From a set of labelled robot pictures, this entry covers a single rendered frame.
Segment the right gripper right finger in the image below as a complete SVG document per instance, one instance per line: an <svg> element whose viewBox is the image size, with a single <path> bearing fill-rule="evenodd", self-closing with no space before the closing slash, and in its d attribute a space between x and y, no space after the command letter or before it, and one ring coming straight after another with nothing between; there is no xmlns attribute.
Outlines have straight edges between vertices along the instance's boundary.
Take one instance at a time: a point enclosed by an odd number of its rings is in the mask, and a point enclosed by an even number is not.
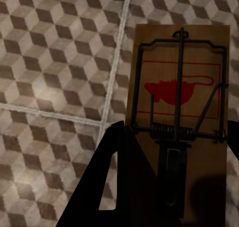
<svg viewBox="0 0 239 227"><path fill-rule="evenodd" d="M228 136L227 145L239 161L239 122L228 120Z"/></svg>

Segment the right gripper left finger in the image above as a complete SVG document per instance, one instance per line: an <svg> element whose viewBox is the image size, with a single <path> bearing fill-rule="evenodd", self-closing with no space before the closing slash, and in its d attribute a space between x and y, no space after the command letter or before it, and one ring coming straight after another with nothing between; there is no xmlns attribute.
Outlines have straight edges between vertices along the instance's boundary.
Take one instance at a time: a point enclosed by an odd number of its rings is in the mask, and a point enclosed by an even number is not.
<svg viewBox="0 0 239 227"><path fill-rule="evenodd" d="M120 120L108 127L56 227L131 227L124 125ZM116 209L99 210L116 151Z"/></svg>

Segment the mousetrap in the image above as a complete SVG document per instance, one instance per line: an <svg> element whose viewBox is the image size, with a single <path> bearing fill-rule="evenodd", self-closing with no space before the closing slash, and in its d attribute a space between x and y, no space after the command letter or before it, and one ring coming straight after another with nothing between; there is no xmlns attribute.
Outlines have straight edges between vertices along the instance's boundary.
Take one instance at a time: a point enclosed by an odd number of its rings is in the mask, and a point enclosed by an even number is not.
<svg viewBox="0 0 239 227"><path fill-rule="evenodd" d="M230 25L135 25L131 227L225 227L229 58Z"/></svg>

